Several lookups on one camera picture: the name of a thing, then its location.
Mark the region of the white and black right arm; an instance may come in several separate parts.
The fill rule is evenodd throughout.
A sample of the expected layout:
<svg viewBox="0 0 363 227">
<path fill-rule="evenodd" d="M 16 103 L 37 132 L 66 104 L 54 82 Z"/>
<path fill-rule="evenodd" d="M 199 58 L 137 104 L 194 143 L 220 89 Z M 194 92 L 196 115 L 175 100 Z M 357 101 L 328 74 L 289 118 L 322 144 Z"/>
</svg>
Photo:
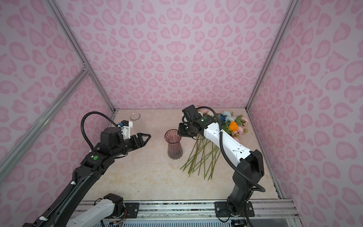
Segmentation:
<svg viewBox="0 0 363 227">
<path fill-rule="evenodd" d="M 225 132 L 218 122 L 210 117 L 201 117 L 190 123 L 180 123 L 178 134 L 182 137 L 204 136 L 220 148 L 223 158 L 234 170 L 234 188 L 227 198 L 227 210 L 239 216 L 247 210 L 247 204 L 254 192 L 266 192 L 259 184 L 264 176 L 263 155 L 259 150 L 251 150 Z"/>
</svg>

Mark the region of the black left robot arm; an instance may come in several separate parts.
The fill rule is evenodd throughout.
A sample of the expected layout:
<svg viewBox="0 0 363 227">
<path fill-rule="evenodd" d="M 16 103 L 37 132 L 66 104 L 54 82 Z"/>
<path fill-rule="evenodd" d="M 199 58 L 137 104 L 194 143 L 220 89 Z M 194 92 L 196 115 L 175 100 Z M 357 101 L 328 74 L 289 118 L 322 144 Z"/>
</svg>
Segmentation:
<svg viewBox="0 0 363 227">
<path fill-rule="evenodd" d="M 72 180 L 52 205 L 33 223 L 24 227 L 65 227 L 91 187 L 114 163 L 115 158 L 146 146 L 150 134 L 137 133 L 124 139 L 120 128 L 109 127 L 100 134 L 100 142 L 73 170 Z"/>
</svg>

